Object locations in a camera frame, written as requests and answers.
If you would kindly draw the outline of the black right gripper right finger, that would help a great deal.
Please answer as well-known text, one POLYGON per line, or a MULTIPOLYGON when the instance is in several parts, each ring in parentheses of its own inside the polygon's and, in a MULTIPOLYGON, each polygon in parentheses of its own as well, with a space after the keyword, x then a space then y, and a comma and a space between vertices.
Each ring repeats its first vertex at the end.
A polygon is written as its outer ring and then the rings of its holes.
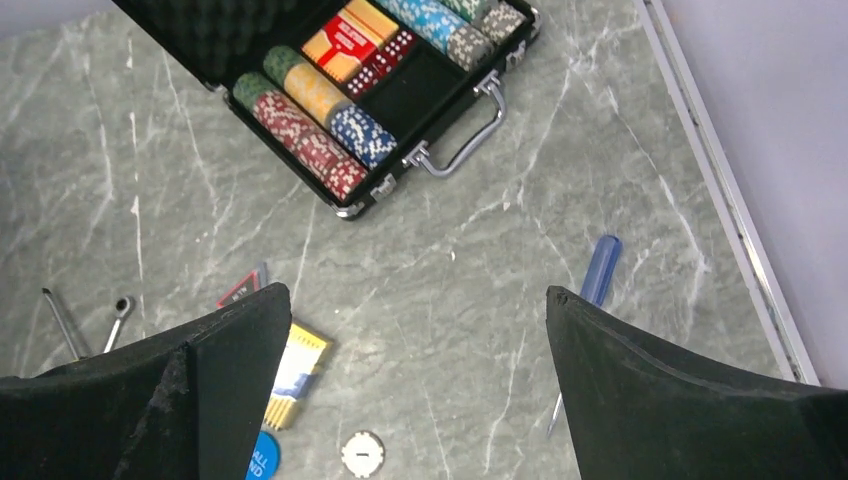
POLYGON ((546 326, 584 479, 843 479, 847 394, 696 354, 561 286, 546 326))

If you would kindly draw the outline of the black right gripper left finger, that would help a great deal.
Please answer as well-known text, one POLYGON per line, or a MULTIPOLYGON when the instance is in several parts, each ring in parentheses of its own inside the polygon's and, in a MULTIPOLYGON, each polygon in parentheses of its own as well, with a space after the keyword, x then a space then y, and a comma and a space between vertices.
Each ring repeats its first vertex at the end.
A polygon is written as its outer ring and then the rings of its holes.
POLYGON ((273 283, 32 378, 1 381, 5 479, 242 479, 291 325, 273 283))

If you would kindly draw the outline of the blue round blind button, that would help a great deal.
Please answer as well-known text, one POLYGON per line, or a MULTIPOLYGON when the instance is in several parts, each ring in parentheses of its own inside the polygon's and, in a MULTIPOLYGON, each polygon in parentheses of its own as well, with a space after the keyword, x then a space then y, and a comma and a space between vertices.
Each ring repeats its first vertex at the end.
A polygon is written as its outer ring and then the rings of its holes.
POLYGON ((281 449, 276 438, 262 430, 250 459, 246 480, 269 480, 277 472, 281 462, 281 449))

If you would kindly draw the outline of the blue playing card deck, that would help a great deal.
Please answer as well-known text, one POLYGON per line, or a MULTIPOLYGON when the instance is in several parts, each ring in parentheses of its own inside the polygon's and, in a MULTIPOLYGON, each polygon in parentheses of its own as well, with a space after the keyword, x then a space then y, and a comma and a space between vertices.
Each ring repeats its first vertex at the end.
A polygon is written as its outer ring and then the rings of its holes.
POLYGON ((300 407, 323 372, 334 341, 298 321, 293 321, 276 373, 264 423, 274 430, 290 428, 300 407))

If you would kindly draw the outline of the red black triangular button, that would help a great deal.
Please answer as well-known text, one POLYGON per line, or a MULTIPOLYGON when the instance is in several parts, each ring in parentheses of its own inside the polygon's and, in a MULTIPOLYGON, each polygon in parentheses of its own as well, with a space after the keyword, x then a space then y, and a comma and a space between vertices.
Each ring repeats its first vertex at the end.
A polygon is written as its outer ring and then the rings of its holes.
POLYGON ((268 267, 265 261, 260 261, 249 273, 236 283, 229 291, 216 301, 217 308, 224 308, 242 298, 249 296, 269 284, 268 267))

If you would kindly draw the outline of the white poker chip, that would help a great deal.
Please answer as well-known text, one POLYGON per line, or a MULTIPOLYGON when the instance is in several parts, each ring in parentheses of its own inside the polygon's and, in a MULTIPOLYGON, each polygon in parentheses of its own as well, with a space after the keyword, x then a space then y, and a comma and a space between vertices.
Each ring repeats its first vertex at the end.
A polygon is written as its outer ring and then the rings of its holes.
POLYGON ((357 479, 370 479, 384 465, 385 448, 371 431, 355 432, 341 447, 340 456, 345 468, 357 479))

